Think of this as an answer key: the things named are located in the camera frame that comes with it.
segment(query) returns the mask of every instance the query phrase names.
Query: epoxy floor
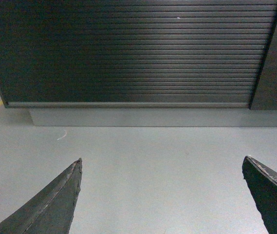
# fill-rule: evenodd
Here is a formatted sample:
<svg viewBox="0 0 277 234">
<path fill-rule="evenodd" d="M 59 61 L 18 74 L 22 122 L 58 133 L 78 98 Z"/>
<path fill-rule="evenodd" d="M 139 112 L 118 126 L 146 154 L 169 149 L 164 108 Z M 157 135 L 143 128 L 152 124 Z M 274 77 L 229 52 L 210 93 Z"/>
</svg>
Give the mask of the epoxy floor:
<svg viewBox="0 0 277 234">
<path fill-rule="evenodd" d="M 277 171 L 277 128 L 35 127 L 1 106 L 0 222 L 81 157 L 72 234 L 267 234 L 246 155 Z"/>
</svg>

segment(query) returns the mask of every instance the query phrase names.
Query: gray floor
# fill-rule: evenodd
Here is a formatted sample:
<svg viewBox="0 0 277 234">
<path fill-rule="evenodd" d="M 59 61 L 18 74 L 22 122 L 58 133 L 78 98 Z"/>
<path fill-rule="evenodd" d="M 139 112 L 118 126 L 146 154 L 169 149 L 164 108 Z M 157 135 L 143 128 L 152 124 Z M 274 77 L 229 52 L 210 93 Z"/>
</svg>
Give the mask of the gray floor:
<svg viewBox="0 0 277 234">
<path fill-rule="evenodd" d="M 277 171 L 277 128 L 35 127 L 1 106 L 0 221 L 81 157 L 72 234 L 267 234 L 245 155 Z"/>
</svg>

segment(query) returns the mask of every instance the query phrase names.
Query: white string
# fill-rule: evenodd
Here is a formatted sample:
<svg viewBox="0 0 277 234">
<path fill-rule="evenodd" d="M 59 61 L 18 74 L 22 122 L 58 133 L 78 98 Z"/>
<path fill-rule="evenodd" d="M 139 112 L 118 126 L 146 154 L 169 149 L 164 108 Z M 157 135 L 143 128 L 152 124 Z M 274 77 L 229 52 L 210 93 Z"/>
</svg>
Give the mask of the white string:
<svg viewBox="0 0 277 234">
<path fill-rule="evenodd" d="M 63 135 L 61 138 L 58 138 L 57 140 L 63 139 L 67 135 L 67 131 L 66 130 L 64 131 L 65 131 L 65 135 Z"/>
</svg>

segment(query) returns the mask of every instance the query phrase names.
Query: concrete base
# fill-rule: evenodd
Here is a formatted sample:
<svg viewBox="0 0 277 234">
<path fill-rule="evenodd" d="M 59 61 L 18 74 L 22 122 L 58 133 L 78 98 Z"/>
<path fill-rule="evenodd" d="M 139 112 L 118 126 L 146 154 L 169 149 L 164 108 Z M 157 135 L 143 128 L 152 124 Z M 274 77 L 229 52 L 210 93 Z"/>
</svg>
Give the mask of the concrete base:
<svg viewBox="0 0 277 234">
<path fill-rule="evenodd" d="M 29 109 L 36 126 L 277 127 L 277 111 L 248 109 Z"/>
</svg>

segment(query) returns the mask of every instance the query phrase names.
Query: dark gray roller shutter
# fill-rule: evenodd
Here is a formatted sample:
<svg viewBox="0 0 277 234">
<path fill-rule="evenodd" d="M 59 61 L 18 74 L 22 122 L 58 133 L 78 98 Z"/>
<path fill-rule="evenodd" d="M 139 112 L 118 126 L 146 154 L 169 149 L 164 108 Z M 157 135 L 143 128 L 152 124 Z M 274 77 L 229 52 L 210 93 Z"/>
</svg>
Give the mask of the dark gray roller shutter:
<svg viewBox="0 0 277 234">
<path fill-rule="evenodd" d="M 277 0 L 0 1 L 12 106 L 247 107 Z"/>
</svg>

